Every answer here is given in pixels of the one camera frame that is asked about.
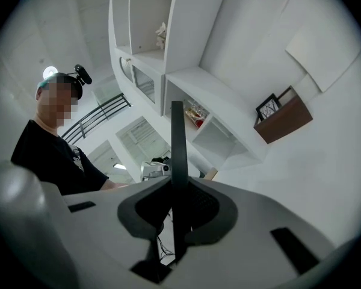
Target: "white plastic panel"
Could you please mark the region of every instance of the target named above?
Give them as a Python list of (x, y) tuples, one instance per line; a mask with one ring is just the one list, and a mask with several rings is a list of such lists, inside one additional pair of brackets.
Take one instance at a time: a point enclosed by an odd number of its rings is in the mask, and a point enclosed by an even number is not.
[(168, 24), (171, 0), (130, 0), (131, 51), (133, 54), (160, 49), (155, 31)]

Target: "staircase railing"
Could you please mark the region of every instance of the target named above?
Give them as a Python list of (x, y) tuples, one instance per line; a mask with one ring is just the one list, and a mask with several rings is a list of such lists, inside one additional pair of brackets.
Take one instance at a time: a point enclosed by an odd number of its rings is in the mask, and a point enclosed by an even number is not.
[(79, 139), (85, 138), (89, 132), (93, 131), (97, 126), (100, 126), (104, 121), (110, 120), (118, 111), (126, 107), (131, 107), (131, 104), (127, 101), (124, 94), (121, 93), (86, 114), (66, 131), (61, 138), (68, 143), (74, 144)]

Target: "ceiling light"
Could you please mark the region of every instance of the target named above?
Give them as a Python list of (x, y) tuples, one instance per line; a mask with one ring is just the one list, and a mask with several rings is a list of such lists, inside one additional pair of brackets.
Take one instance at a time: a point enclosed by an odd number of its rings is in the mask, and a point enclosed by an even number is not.
[(121, 164), (115, 164), (114, 168), (118, 168), (118, 169), (124, 169), (127, 170), (125, 166), (121, 165)]
[(52, 76), (54, 73), (57, 73), (58, 70), (54, 66), (48, 66), (43, 72), (43, 78), (46, 79), (47, 77)]

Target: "black slot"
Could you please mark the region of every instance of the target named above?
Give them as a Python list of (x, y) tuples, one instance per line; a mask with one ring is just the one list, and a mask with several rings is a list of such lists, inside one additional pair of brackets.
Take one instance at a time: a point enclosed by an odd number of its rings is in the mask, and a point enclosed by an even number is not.
[(91, 207), (94, 207), (96, 204), (94, 204), (92, 201), (86, 201), (86, 202), (81, 202), (80, 204), (76, 204), (76, 205), (69, 205), (68, 209), (71, 211), (71, 213), (74, 212), (78, 212), (81, 210), (85, 210)]
[(318, 259), (288, 228), (278, 228), (270, 233), (299, 274), (309, 271), (319, 263)]

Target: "white bookshelf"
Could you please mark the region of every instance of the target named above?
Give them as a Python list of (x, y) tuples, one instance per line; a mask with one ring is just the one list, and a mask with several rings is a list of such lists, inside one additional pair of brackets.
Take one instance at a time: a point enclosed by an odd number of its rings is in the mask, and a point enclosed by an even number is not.
[[(155, 81), (149, 73), (165, 75), (175, 70), (198, 66), (222, 0), (112, 0), (114, 52), (130, 58), (133, 66)], [(167, 26), (165, 48), (157, 43), (156, 30)], [(162, 114), (163, 91), (155, 94)]]
[(245, 146), (214, 117), (205, 122), (204, 127), (193, 140), (193, 146), (217, 170), (258, 163)]
[[(111, 61), (128, 59), (139, 76), (131, 85), (160, 116), (171, 121), (171, 102), (198, 102), (209, 113), (200, 128), (185, 116), (186, 138), (218, 170), (262, 161), (267, 144), (254, 130), (255, 111), (228, 86), (199, 68), (222, 0), (112, 0)], [(165, 49), (156, 33), (167, 25)]]

